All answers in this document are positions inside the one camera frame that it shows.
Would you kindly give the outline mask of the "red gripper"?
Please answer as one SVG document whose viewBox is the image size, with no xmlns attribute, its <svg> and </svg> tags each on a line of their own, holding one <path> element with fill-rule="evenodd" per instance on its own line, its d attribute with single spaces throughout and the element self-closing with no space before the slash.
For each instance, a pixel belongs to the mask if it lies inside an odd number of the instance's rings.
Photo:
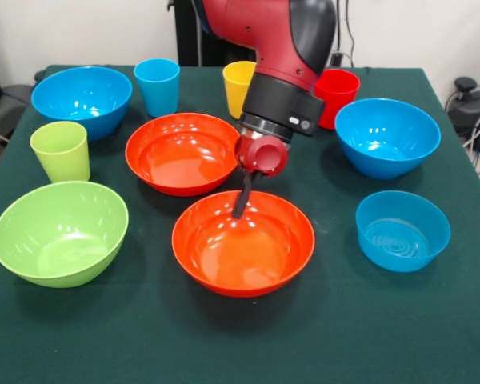
<svg viewBox="0 0 480 384">
<path fill-rule="evenodd" d="M 257 188 L 264 175 L 275 176 L 283 171 L 288 161 L 288 149 L 285 143 L 275 136 L 262 135 L 259 138 L 250 138 L 241 135 L 234 152 L 238 164 L 246 170 L 242 188 L 232 210 L 233 217 L 240 219 L 249 201 L 252 187 Z"/>
</svg>

